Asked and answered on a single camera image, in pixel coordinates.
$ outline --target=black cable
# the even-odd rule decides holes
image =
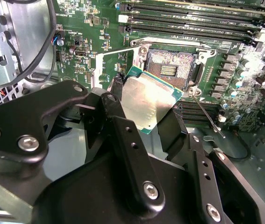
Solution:
[[[3,1],[6,1],[6,2],[11,3],[11,4],[15,3],[15,4],[23,4],[24,5],[24,4],[34,3],[34,2],[36,2],[38,0],[25,0],[25,1],[21,1],[21,0],[3,0]]]
[[[200,129],[200,131],[204,134],[204,135],[207,135],[202,129]],[[250,157],[251,157],[251,149],[250,147],[248,146],[248,144],[246,144],[246,142],[242,139],[242,137],[240,137],[240,135],[238,134],[237,131],[233,131],[234,135],[238,138],[238,140],[240,141],[240,143],[243,145],[243,147],[245,148],[246,150],[246,156],[244,157],[240,157],[240,158],[236,158],[236,157],[233,157],[233,156],[230,156],[230,155],[227,155],[226,153],[222,152],[222,151],[219,151],[217,150],[218,152],[220,153],[224,153],[229,159],[231,160],[235,160],[235,161],[246,161],[248,160]],[[218,146],[216,145],[216,143],[214,141],[209,141],[209,142],[212,142],[213,144],[213,147],[214,148],[218,148]]]
[[[7,43],[10,46],[10,48],[12,49],[13,54],[16,56],[19,71],[22,72],[22,66],[21,66],[21,61],[20,61],[20,58],[19,58],[19,54],[17,53],[15,47],[13,46],[13,44],[9,40],[7,40]],[[34,79],[30,79],[30,78],[26,77],[25,80],[27,80],[28,82],[31,82],[31,83],[44,83],[44,82],[48,81],[49,79],[51,79],[52,73],[54,71],[54,66],[56,64],[56,56],[57,56],[57,47],[55,45],[52,46],[52,51],[53,51],[52,52],[52,54],[53,54],[53,56],[52,56],[52,64],[51,64],[51,69],[50,69],[49,74],[45,75],[45,74],[40,74],[40,73],[34,72],[32,74],[32,77],[38,78],[38,76],[39,77],[43,76],[45,78],[43,80],[34,80]]]
[[[51,40],[52,40],[52,38],[56,32],[56,28],[57,28],[57,19],[56,19],[56,13],[54,11],[54,6],[53,6],[52,0],[46,0],[46,2],[47,2],[47,6],[48,6],[48,11],[49,11],[50,32],[48,33],[48,35],[44,41],[44,44],[42,45],[42,47],[41,47],[40,51],[38,52],[38,54],[36,55],[36,57],[30,63],[30,65],[23,72],[21,72],[13,81],[11,81],[10,83],[6,83],[4,85],[1,85],[0,86],[1,88],[12,86],[12,85],[18,83],[19,81],[23,80],[28,75],[30,75],[35,70],[35,68],[38,66],[38,64],[40,63],[42,58],[44,57],[44,54],[45,54],[47,48],[49,47],[49,45],[51,45]]]
[[[56,64],[56,57],[57,57],[57,47],[55,45],[52,46],[52,64],[51,64],[51,69],[50,69],[50,72],[49,74],[46,76],[45,79],[43,80],[34,80],[34,79],[30,79],[30,78],[25,78],[26,81],[30,82],[30,83],[44,83],[46,81],[48,81],[51,76],[52,76],[52,73],[53,73],[53,70],[54,70],[54,66]]]
[[[7,39],[7,44],[10,46],[10,48],[12,49],[14,55],[16,56],[19,72],[23,72],[22,66],[21,66],[21,60],[19,58],[19,55],[18,55],[15,47],[13,46],[13,44],[8,39]]]
[[[232,157],[232,156],[227,155],[227,154],[225,154],[225,155],[229,159],[232,159],[232,160],[235,160],[235,161],[246,161],[246,160],[248,160],[251,157],[251,155],[252,155],[250,147],[248,146],[248,144],[246,144],[246,142],[243,140],[243,138],[240,137],[240,135],[238,134],[238,132],[234,131],[234,135],[236,135],[236,137],[238,138],[238,140],[240,141],[240,143],[245,148],[245,150],[246,150],[246,156],[245,157],[241,157],[241,158],[235,158],[235,157]]]

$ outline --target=screw hole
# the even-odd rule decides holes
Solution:
[[[137,144],[136,144],[136,143],[134,143],[134,142],[132,142],[132,143],[131,143],[131,147],[132,147],[132,148],[134,148],[134,149],[138,149],[138,146],[137,146]]]
[[[112,94],[108,94],[107,98],[109,98],[112,101],[117,101],[117,99]]]
[[[208,167],[208,164],[205,161],[202,161],[202,163],[205,167]]]
[[[209,181],[211,180],[210,176],[208,176],[207,174],[204,174],[204,177]]]
[[[131,132],[132,132],[132,130],[131,130],[131,128],[130,128],[130,127],[126,127],[125,129],[126,129],[126,131],[127,131],[127,132],[129,132],[129,133],[131,133]]]

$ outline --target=motherboard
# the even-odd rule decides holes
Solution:
[[[132,66],[183,91],[187,126],[265,126],[265,0],[58,0],[60,81],[107,89]]]

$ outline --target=mounting hole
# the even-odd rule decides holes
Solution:
[[[81,87],[79,87],[78,85],[74,86],[74,89],[78,92],[82,92],[83,89]]]
[[[108,94],[107,98],[109,98],[112,101],[117,101],[116,97],[114,97],[112,94]]]
[[[0,15],[0,24],[3,26],[7,25],[7,19],[3,15]]]
[[[205,167],[208,167],[208,164],[207,164],[205,161],[202,161],[202,164],[203,164]]]
[[[211,180],[210,176],[208,176],[207,174],[204,174],[204,177],[209,181]]]
[[[132,147],[132,148],[134,148],[134,149],[138,149],[138,146],[137,146],[137,144],[136,144],[136,143],[134,143],[134,142],[132,142],[132,143],[131,143],[131,147]]]
[[[94,122],[94,120],[95,120],[95,119],[94,119],[94,117],[93,117],[93,116],[91,116],[91,117],[89,117],[89,119],[88,119],[88,123],[89,123],[89,124],[91,124],[91,123],[93,123],[93,122]]]
[[[10,40],[12,38],[12,35],[9,31],[4,31],[3,33],[5,34],[5,36],[8,40]]]
[[[129,132],[129,133],[131,133],[131,132],[132,132],[132,130],[131,130],[131,128],[130,128],[130,127],[126,127],[126,128],[125,128],[125,130],[126,130],[127,132]]]

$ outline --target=black bracket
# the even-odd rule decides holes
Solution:
[[[85,87],[64,81],[0,105],[0,173],[32,175],[48,153],[45,129],[49,134],[58,114],[86,97]],[[33,137],[24,142],[27,150],[19,146],[23,137]]]

